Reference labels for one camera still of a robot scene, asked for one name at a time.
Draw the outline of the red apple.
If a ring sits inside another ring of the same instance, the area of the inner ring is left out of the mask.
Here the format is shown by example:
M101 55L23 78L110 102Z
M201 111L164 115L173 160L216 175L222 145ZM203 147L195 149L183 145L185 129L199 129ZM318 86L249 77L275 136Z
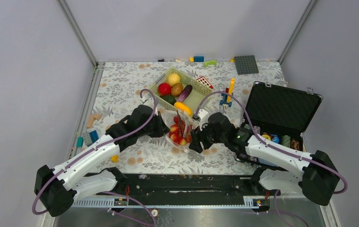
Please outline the red apple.
M171 94L171 86L168 83L161 83L158 88L157 92L160 96L167 96Z

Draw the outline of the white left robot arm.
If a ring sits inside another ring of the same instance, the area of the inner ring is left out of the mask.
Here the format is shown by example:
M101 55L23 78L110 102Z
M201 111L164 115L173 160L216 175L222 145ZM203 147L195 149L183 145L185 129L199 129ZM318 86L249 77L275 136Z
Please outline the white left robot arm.
M108 128L96 142L68 161L37 170L34 203L40 201L52 217L66 212L74 202L90 195L112 191L124 192L125 175L116 167L103 169L98 174L90 171L109 157L136 144L140 137L160 138L169 129L162 114L146 105L139 105L132 114Z

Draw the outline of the orange mango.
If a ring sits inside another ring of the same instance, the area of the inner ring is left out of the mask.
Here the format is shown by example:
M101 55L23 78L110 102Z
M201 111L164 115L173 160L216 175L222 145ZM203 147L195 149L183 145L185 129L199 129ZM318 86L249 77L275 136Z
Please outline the orange mango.
M174 106L177 109L184 111L188 116L192 117L194 115L193 111L187 105L183 104L182 102L175 102Z

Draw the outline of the brown kiwi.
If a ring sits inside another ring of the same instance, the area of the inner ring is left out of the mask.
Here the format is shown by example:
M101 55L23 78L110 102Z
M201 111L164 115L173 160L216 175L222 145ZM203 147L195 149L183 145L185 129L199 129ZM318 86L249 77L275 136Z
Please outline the brown kiwi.
M178 97L182 93L183 89L184 89L183 84L177 83L171 87L171 95L173 97Z

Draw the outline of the clear dotted zip top bag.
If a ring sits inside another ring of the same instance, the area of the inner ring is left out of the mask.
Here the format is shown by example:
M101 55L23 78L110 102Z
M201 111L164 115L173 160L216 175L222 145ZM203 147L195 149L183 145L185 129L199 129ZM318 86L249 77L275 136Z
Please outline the clear dotted zip top bag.
M188 153L192 141L190 132L195 129L194 120L186 113L178 111L165 111L162 119L169 128L169 132L165 135L166 140L175 148Z

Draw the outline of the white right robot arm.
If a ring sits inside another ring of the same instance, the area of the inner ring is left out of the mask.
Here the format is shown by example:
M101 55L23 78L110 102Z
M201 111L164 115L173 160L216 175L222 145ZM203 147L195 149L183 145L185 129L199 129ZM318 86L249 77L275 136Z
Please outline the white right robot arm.
M222 113L205 117L205 123L191 130L189 148L198 153L213 144L223 144L237 156L269 162L266 170L250 182L251 191L261 195L267 190L302 193L315 204L327 206L341 176L323 151L314 154L273 143L256 134L251 127L235 127Z

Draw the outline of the purple eggplant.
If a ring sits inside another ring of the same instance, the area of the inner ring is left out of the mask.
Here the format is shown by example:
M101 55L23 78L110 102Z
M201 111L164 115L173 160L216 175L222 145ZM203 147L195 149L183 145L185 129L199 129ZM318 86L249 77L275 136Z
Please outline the purple eggplant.
M191 94L192 90L193 90L192 85L186 85L185 88L180 93L180 95L178 96L177 102L183 103Z

